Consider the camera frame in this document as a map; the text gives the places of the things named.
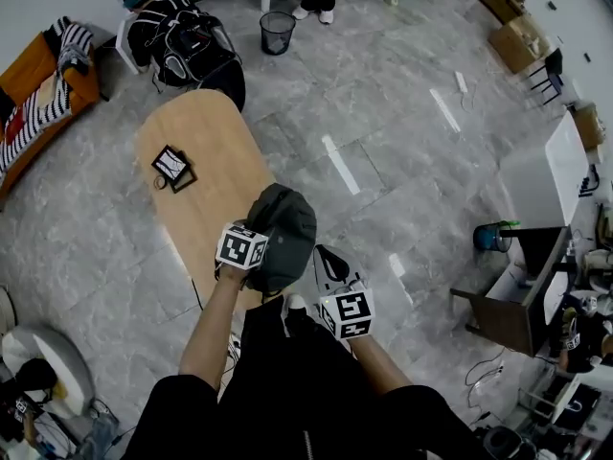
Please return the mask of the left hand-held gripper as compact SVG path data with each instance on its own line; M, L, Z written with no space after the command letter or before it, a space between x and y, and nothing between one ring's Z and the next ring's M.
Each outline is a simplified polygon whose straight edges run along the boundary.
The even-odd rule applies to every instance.
M215 259L242 270L250 270L262 263L267 245L265 235L227 223L217 242Z

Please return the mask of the dark grey backpack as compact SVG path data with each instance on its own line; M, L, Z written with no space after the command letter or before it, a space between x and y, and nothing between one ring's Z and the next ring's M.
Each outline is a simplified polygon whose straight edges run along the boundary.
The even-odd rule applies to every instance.
M268 238L261 264L247 277L249 288L271 296L303 276L316 242L317 219L302 194L279 183L269 185L254 201L245 227Z

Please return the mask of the person's left forearm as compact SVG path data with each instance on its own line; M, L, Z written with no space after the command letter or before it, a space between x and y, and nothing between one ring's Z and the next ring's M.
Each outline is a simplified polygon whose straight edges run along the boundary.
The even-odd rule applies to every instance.
M225 370L233 313L247 272L223 264L179 363L179 373L196 376L215 390Z

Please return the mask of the person's right forearm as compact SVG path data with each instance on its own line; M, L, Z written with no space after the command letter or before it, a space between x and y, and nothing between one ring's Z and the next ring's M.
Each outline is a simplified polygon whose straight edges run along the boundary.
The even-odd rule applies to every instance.
M349 340L349 345L377 394L384 395L412 385L412 382L371 335L365 334L352 338Z

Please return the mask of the person's right shoe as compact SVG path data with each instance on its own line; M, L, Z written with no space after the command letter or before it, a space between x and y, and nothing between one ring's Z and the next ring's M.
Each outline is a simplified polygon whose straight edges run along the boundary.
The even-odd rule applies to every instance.
M293 336L300 324L309 316L307 303L298 293L287 294L282 308L282 321L287 336Z

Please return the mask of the person's black clothing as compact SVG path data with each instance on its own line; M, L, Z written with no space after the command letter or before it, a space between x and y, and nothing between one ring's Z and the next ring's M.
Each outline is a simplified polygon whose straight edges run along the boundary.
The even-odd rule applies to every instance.
M160 379L122 460L492 460L435 389L377 393L326 327L287 335L277 302L247 312L241 346L223 392Z

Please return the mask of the blue waste bin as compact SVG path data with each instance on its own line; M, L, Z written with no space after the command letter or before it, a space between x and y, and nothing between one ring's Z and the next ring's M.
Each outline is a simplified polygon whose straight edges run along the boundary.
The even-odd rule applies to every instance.
M479 251L506 253L511 247L510 230L507 221L479 225L473 231L473 245Z

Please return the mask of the dark wooden side table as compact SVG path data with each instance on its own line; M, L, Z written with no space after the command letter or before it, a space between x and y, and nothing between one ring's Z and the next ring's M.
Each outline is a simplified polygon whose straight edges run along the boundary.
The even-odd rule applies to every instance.
M510 350L535 357L548 339L550 323L567 292L576 265L565 260L571 241L568 226L512 228L509 258L499 276L478 289L455 286L450 294L466 299L474 323L465 328Z

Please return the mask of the egg-shaped floor cushion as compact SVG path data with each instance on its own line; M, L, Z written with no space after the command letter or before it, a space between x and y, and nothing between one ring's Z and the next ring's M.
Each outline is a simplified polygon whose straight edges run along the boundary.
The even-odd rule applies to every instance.
M63 333L45 325L17 326L2 338L0 352L13 376L33 358L42 358L53 368L57 383L51 393L26 393L43 410L72 419L89 408L95 396L91 373L76 345Z

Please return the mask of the white cabinet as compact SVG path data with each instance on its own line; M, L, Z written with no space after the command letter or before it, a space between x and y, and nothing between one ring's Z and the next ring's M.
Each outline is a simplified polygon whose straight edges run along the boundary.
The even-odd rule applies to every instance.
M553 119L499 164L511 218L523 229L563 227L579 204L587 156L570 112Z

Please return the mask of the white stool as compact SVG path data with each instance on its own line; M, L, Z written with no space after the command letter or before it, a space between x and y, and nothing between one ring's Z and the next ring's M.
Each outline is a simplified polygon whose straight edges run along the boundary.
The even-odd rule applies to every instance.
M141 71L139 66L136 64L134 57L131 52L131 48L129 46L127 35L131 25L136 20L137 16L133 13L128 13L124 19L120 22L116 40L115 40L115 49L122 60L127 65L128 69L133 75L140 75Z

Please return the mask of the tan book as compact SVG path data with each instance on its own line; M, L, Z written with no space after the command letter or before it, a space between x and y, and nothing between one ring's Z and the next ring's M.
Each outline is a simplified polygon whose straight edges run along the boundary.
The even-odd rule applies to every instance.
M57 76L51 75L44 80L39 88L37 95L37 104L40 109L47 107L51 104L56 96L57 92Z

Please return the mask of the red book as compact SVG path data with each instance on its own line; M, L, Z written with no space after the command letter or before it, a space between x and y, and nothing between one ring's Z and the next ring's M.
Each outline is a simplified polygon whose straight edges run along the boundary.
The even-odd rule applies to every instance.
M6 123L5 135L14 138L24 126L24 111L22 107L18 107L11 118Z

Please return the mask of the small cardboard box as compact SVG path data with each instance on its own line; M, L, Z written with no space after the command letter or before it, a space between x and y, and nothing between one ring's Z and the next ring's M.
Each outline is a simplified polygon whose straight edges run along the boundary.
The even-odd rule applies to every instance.
M525 12L525 0L479 0L501 24L507 24Z

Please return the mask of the black empty picture frame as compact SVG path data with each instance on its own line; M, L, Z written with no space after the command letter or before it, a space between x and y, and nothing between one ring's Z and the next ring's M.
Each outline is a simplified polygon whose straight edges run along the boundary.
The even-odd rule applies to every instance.
M179 175L170 182L171 190L177 194L188 186L192 185L197 180L193 169L187 167L179 173Z

